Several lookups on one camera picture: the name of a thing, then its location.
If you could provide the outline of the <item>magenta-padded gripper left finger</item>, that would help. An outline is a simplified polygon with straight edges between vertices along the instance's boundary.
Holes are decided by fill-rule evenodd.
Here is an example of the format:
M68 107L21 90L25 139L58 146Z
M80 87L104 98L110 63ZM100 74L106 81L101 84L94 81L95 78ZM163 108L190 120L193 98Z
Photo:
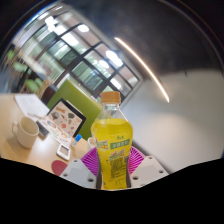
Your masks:
M99 173L97 149L93 148L81 159L73 159L61 177L84 188L95 189Z

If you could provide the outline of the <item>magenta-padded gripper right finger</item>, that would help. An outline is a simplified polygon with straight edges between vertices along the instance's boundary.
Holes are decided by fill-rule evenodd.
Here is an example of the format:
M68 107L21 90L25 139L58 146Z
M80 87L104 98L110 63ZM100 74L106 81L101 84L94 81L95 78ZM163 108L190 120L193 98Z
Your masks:
M153 156L146 156L135 147L130 149L128 174L132 188L143 187L168 175Z

